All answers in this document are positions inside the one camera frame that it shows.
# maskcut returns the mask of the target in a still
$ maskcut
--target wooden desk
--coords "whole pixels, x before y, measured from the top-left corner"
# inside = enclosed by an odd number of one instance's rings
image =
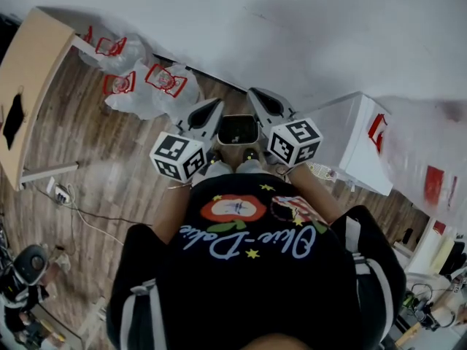
[[[4,122],[13,98],[22,90],[25,120],[8,150],[7,140],[0,132],[0,164],[15,190],[24,182],[62,174],[78,168],[78,163],[66,163],[23,173],[29,141],[45,94],[65,55],[73,46],[97,60],[94,48],[75,35],[72,28],[41,10],[32,9],[20,26],[0,65],[0,105]]]

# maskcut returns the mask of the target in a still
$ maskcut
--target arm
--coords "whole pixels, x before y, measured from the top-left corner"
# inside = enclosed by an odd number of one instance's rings
[[[181,185],[170,181],[169,187]],[[158,207],[158,217],[154,221],[153,231],[159,239],[168,244],[183,225],[190,199],[190,187],[167,189]]]
[[[292,185],[328,224],[342,216],[344,212],[336,199],[323,187],[307,165],[294,168],[288,176]]]

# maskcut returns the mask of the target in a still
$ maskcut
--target yellow star print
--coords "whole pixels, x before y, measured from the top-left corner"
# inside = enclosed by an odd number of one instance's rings
[[[249,252],[245,252],[245,253],[247,253],[248,258],[251,257],[251,258],[255,259],[256,257],[258,257],[258,258],[260,257],[260,256],[258,255],[258,252],[259,252],[259,250],[250,249]]]
[[[296,217],[296,218],[293,220],[293,222],[294,222],[296,225],[299,225],[300,227],[303,227],[303,226],[304,226],[304,225],[303,225],[303,222],[304,222],[304,221],[303,221],[302,219],[300,219],[299,217]]]
[[[267,184],[260,184],[260,187],[262,190],[275,190],[273,187],[267,185]]]

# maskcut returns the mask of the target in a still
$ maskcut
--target desk leg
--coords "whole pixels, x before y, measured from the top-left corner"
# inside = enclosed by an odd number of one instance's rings
[[[51,166],[47,168],[37,168],[30,170],[26,174],[21,176],[21,184],[26,182],[32,182],[33,180],[48,178],[52,175],[59,175],[70,171],[75,171],[79,167],[78,162],[64,163],[62,165]]]
[[[73,38],[72,46],[83,51],[90,57],[94,58],[96,61],[100,61],[102,58],[104,58],[104,55],[96,53],[96,48],[94,48],[91,44],[85,42],[79,36],[75,36]]]

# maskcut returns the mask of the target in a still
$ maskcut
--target power strip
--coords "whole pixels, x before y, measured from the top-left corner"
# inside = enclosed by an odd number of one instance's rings
[[[55,199],[62,205],[69,205],[72,203],[72,197],[70,196],[68,190],[63,185],[59,184],[55,186]]]

